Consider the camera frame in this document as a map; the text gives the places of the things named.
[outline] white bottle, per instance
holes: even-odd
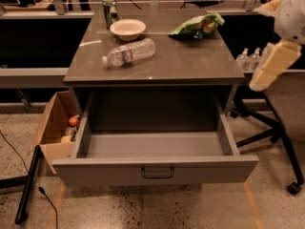
[[[245,72],[248,70],[248,65],[249,65],[249,57],[248,57],[248,49],[245,48],[243,53],[240,54],[237,58],[236,58],[236,63],[237,66],[239,67],[239,69],[242,72]]]
[[[259,59],[260,59],[259,52],[260,52],[260,48],[256,48],[254,53],[252,53],[249,56],[249,66],[248,66],[248,69],[250,71],[254,71],[256,69],[258,63],[259,63]]]
[[[103,56],[102,60],[105,66],[126,66],[134,60],[152,56],[154,52],[154,42],[146,38],[116,47],[110,50],[107,56]]]

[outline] green snack bag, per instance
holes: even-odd
[[[212,12],[202,16],[196,16],[170,33],[170,36],[183,35],[190,38],[202,39],[213,33],[218,24],[222,26],[225,23],[224,19],[217,12]]]

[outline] aluminum can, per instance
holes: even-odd
[[[103,0],[104,16],[107,29],[111,24],[119,20],[117,14],[116,0]]]

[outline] cardboard box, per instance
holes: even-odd
[[[69,92],[56,93],[46,105],[34,136],[32,148],[37,144],[40,145],[54,174],[56,172],[51,165],[52,161],[56,158],[69,157],[74,147],[74,142],[60,142],[69,127],[69,118],[73,115],[77,115],[77,111]]]

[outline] chair leg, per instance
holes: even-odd
[[[235,108],[231,110],[230,112],[230,116],[233,118],[238,117],[238,115],[240,114],[240,116],[242,117],[248,117],[249,114],[247,112],[244,112],[243,110],[246,108],[246,105],[244,103],[244,101],[242,100],[243,98],[243,91],[240,90],[241,88],[237,89],[237,92],[234,96],[233,102],[235,105]]]
[[[253,135],[253,136],[251,136],[247,139],[241,140],[241,141],[236,143],[236,146],[237,146],[237,148],[240,148],[242,146],[245,146],[247,144],[256,142],[256,141],[261,140],[263,138],[266,138],[268,136],[271,136],[271,135],[275,136],[276,133],[278,133],[278,129],[272,128],[271,130],[268,130],[266,132],[263,132],[263,133],[260,133],[260,134],[257,134],[257,135]]]
[[[272,143],[277,143],[277,141],[280,139],[280,132],[275,133],[272,137],[271,137],[271,142]]]
[[[292,184],[290,184],[287,187],[287,190],[290,194],[296,195],[302,189],[301,185],[304,184],[304,176],[303,176],[302,170],[299,166],[297,157],[295,155],[295,149],[294,149],[292,141],[286,136],[284,131],[282,131],[281,138],[284,143],[284,147],[286,149],[288,158],[293,166],[293,169],[295,172],[295,177],[297,180],[297,183],[293,182]]]
[[[247,107],[242,108],[241,111],[244,112],[245,114],[248,114],[248,115],[260,120],[261,122],[265,123],[266,125],[269,125],[270,127],[273,127],[273,128],[280,127],[280,124],[276,120],[268,118],[267,116],[260,114],[256,111],[253,111]]]

